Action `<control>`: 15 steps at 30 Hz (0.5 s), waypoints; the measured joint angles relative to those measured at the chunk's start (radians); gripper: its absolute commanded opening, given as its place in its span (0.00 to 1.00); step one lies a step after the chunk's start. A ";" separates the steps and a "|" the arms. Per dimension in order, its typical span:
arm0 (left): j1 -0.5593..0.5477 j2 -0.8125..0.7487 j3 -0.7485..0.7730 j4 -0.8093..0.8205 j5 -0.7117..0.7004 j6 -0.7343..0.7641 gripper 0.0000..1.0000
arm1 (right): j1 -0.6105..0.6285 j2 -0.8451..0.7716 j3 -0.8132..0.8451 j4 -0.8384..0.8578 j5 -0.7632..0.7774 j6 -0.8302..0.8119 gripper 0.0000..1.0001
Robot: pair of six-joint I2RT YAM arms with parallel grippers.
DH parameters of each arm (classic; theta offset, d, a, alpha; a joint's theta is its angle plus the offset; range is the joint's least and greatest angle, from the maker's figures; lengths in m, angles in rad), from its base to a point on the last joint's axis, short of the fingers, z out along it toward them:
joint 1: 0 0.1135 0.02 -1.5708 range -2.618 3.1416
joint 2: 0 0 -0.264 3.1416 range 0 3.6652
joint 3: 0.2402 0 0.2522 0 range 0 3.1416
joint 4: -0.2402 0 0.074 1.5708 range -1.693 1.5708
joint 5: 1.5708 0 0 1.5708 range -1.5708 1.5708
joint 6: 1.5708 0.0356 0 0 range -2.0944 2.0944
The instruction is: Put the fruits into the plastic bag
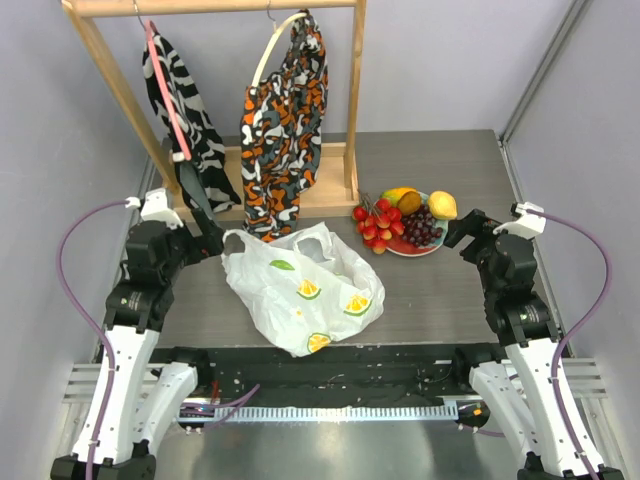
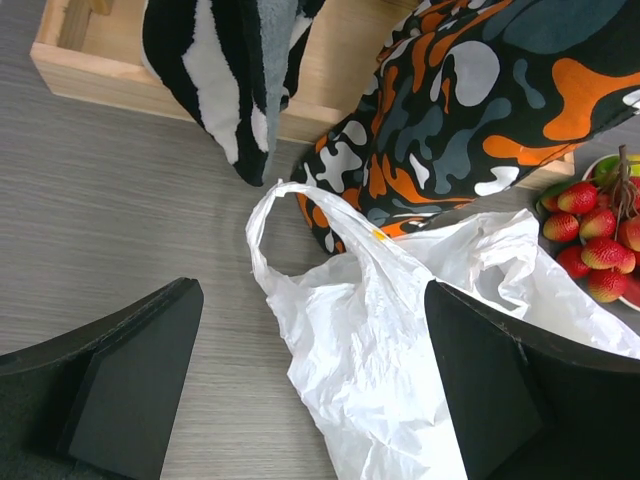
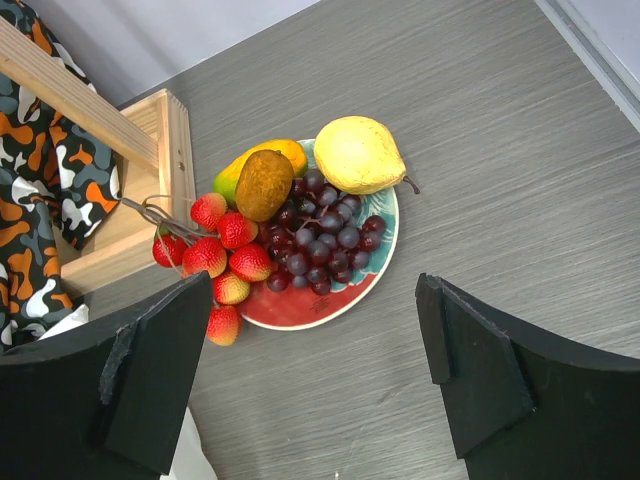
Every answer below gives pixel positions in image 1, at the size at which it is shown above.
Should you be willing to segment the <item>brown kiwi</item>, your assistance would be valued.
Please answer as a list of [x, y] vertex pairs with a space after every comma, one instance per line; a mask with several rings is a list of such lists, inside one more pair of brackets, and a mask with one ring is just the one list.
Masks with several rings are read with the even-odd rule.
[[397, 208], [403, 216], [409, 216], [422, 206], [422, 197], [417, 191], [406, 192], [397, 202]]

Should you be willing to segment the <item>red cherry bunch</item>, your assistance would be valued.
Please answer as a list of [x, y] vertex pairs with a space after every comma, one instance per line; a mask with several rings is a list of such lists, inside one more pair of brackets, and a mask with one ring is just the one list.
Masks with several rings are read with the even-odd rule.
[[397, 206], [392, 207], [387, 199], [374, 199], [369, 194], [360, 194], [360, 203], [352, 210], [356, 230], [364, 245], [373, 253], [381, 255], [387, 251], [387, 242], [393, 234], [402, 235], [403, 215]]

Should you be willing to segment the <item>white plastic bag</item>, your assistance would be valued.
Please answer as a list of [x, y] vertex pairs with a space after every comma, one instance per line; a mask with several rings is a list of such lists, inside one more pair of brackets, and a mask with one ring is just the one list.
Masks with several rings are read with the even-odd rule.
[[225, 232], [236, 250], [221, 255], [226, 282], [270, 344], [304, 357], [355, 336], [384, 312], [374, 269], [326, 224], [263, 242]]

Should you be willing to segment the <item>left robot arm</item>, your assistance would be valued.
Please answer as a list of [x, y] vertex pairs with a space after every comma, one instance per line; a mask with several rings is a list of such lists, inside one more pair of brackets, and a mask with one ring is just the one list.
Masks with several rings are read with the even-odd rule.
[[223, 251], [223, 230], [201, 210], [200, 235], [184, 224], [142, 220], [129, 229], [121, 278], [96, 326], [103, 360], [91, 406], [71, 454], [57, 458], [53, 479], [152, 479], [157, 452], [181, 404], [205, 397], [213, 385], [208, 353], [175, 347], [149, 396], [147, 367], [173, 304], [180, 272]]

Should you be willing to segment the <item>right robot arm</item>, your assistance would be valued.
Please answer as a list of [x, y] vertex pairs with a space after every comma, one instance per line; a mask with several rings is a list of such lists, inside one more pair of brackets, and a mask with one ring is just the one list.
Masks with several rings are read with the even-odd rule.
[[561, 334], [546, 303], [534, 290], [538, 264], [533, 240], [550, 215], [531, 203], [516, 203], [506, 223], [474, 209], [453, 220], [444, 240], [476, 266], [486, 320], [519, 386], [502, 359], [487, 348], [454, 359], [451, 380], [465, 395], [479, 394], [522, 466], [520, 479], [621, 479], [591, 440], [565, 374]]

